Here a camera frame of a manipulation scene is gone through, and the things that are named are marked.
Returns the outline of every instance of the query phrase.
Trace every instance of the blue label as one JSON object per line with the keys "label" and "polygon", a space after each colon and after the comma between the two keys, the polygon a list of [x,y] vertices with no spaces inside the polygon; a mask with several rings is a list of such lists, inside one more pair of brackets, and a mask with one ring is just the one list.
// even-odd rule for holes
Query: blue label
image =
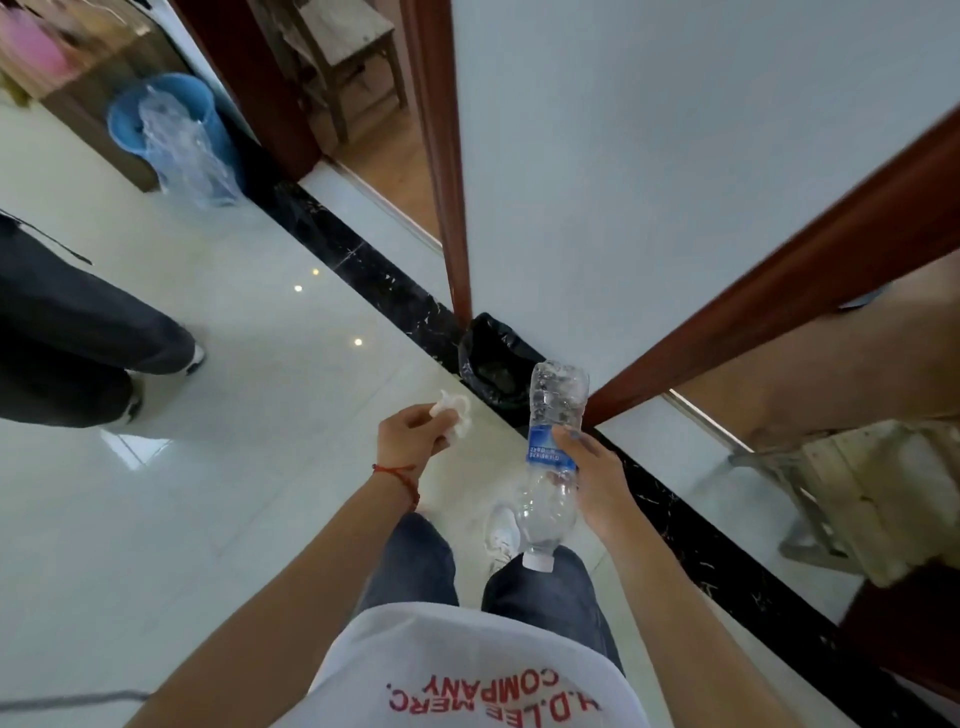
{"label": "blue label", "polygon": [[557,447],[550,432],[551,425],[534,425],[527,440],[527,462],[549,465],[559,471],[575,471],[577,464]]}

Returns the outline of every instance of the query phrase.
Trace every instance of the white t-shirt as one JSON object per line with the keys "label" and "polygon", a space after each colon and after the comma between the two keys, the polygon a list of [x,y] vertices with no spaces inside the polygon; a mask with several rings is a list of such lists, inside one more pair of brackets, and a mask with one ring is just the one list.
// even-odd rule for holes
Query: white t-shirt
{"label": "white t-shirt", "polygon": [[357,616],[275,728],[501,724],[649,726],[603,655],[512,619],[410,602]]}

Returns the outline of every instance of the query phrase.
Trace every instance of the pink plastic bag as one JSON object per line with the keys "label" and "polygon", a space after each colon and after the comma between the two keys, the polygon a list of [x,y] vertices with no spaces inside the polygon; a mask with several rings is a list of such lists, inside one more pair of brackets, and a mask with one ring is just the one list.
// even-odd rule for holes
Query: pink plastic bag
{"label": "pink plastic bag", "polygon": [[70,71],[70,61],[63,51],[27,11],[0,11],[0,39],[6,49],[38,71],[52,76],[63,76]]}

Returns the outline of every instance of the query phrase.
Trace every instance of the forearm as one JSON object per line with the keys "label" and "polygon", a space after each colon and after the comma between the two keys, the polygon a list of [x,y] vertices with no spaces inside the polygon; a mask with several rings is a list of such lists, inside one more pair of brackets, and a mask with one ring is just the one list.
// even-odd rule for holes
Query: forearm
{"label": "forearm", "polygon": [[267,586],[187,658],[129,728],[266,728],[303,698],[410,507],[377,473]]}
{"label": "forearm", "polygon": [[605,537],[677,728],[797,728],[637,510]]}

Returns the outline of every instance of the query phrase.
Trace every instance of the empty water bottle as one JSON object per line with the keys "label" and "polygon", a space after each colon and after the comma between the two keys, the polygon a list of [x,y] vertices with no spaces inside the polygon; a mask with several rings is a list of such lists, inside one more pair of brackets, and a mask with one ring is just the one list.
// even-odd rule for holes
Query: empty water bottle
{"label": "empty water bottle", "polygon": [[553,570],[553,552],[577,519],[577,466],[557,447],[551,428],[579,428],[589,379],[577,367],[543,361],[530,380],[527,477],[516,498],[516,524],[523,537],[523,566]]}

